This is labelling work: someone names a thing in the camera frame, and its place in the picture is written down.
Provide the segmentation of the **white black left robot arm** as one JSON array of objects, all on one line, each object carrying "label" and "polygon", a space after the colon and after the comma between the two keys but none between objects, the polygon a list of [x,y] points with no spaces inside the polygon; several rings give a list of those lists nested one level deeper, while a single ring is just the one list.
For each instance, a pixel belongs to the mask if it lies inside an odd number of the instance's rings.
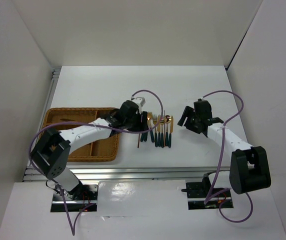
[{"label": "white black left robot arm", "polygon": [[31,161],[71,200],[80,200],[88,194],[89,188],[67,167],[69,155],[87,144],[121,132],[146,131],[148,125],[142,112],[144,104],[143,97],[132,98],[123,102],[120,108],[85,125],[61,131],[53,127],[46,129],[31,151]]}]

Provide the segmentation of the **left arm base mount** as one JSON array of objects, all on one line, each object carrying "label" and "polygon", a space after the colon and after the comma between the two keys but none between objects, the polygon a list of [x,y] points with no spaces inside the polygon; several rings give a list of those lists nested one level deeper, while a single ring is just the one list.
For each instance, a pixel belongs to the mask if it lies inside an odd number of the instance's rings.
[{"label": "left arm base mount", "polygon": [[[65,212],[64,201],[59,187],[52,181],[47,180],[45,186],[53,190],[51,213]],[[85,184],[83,190],[70,194],[63,190],[67,210],[72,213],[81,212],[96,212],[98,208],[98,184]]]}]

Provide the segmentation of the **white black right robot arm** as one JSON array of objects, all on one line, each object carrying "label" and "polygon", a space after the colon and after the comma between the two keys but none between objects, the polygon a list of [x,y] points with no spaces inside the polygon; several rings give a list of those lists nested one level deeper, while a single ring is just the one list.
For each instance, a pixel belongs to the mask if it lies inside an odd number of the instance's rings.
[{"label": "white black right robot arm", "polygon": [[223,149],[220,157],[230,157],[230,168],[216,174],[207,173],[201,184],[206,196],[213,196],[220,188],[232,189],[236,194],[245,194],[271,186],[267,152],[262,146],[253,146],[224,126],[219,117],[213,117],[212,107],[207,100],[198,99],[193,107],[186,106],[177,123],[196,134],[203,134]]}]

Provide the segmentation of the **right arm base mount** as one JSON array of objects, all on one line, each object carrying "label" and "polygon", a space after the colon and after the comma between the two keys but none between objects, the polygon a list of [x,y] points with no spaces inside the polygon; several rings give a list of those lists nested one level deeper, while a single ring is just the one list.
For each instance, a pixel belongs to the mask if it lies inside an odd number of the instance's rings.
[{"label": "right arm base mount", "polygon": [[204,204],[206,196],[210,190],[210,179],[206,173],[201,181],[186,182],[185,188],[181,192],[187,196],[187,204],[189,210],[210,210],[218,209],[220,205],[223,209],[231,209],[234,207],[232,195],[230,191],[226,191],[216,195],[207,204]]}]

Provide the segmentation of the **gold spoon green handle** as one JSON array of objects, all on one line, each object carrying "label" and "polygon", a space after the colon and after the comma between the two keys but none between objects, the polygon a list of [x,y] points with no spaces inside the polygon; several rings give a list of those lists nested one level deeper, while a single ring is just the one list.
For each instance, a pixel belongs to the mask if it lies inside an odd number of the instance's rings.
[{"label": "gold spoon green handle", "polygon": [[[152,112],[148,112],[147,113],[147,124],[148,124],[149,129],[152,128],[152,120],[153,120],[153,114],[152,114]],[[149,133],[150,133],[151,142],[154,143],[155,137],[154,137],[153,131],[150,130]]]},{"label": "gold spoon green handle", "polygon": [[141,142],[146,142],[147,139],[148,139],[148,133],[145,132],[145,133],[143,133],[143,134],[141,135],[140,141],[141,141]]},{"label": "gold spoon green handle", "polygon": [[165,129],[165,143],[168,144],[169,141],[169,124],[172,121],[172,117],[170,115],[165,116],[165,124],[166,124],[166,129]]}]

